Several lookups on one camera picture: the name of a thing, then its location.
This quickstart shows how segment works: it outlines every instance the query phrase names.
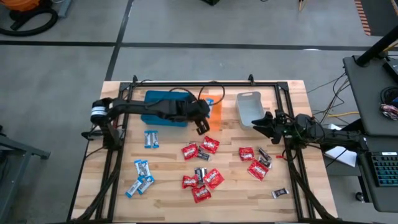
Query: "orange object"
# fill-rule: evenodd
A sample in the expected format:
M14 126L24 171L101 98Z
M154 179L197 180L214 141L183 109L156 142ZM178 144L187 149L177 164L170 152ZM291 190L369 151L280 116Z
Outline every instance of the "orange object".
M212 103L218 102L221 97L215 95L200 95L200 98L206 100L206 102L211 105ZM219 131L221 129L221 109L222 101L216 105L210 106L210 117L207 118L209 122L210 131Z
M40 4L40 0L0 0L10 10L20 12L29 11Z

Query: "orange vacuum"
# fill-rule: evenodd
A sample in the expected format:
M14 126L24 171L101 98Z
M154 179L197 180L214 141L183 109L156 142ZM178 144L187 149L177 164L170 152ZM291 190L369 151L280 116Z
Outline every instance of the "orange vacuum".
M40 0L1 0L0 2L10 10L20 12L32 10L40 5Z
M49 30L58 21L57 12L51 8L51 0L0 0L0 3L11 10L10 18L15 21L10 26L11 30L0 28L0 34L14 37L36 35ZM18 31L31 18L43 13L51 14L51 19L46 24L32 30Z

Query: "gray plastic bin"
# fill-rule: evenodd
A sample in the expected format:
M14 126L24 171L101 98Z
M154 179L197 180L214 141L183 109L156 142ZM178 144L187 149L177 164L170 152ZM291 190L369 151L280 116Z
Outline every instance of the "gray plastic bin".
M236 96L236 108L242 129L251 129L253 127L251 121L261 119L265 115L261 104L261 93L258 91L239 93Z

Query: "black hose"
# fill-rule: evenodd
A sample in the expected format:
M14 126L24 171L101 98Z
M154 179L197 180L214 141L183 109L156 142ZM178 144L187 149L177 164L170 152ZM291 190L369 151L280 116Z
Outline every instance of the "black hose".
M31 29L31 30L25 30L25 31L13 31L17 30L20 28L22 25L24 25L29 19L39 15L39 14L44 14L44 13L50 13L51 14L51 19L41 27ZM58 21L58 14L55 10L51 8L43 8L43 9L36 9L31 12L24 13L21 15L20 19L14 23L11 26L11 29L13 30L6 30L3 28L0 28L0 34L12 36L12 37L28 37L36 34L41 34L47 30L49 30L51 27L55 25Z

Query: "floor mat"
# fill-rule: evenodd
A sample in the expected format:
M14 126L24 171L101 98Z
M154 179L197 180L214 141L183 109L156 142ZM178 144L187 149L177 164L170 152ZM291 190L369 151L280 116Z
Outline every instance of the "floor mat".
M355 0L366 35L384 36L398 26L398 0Z

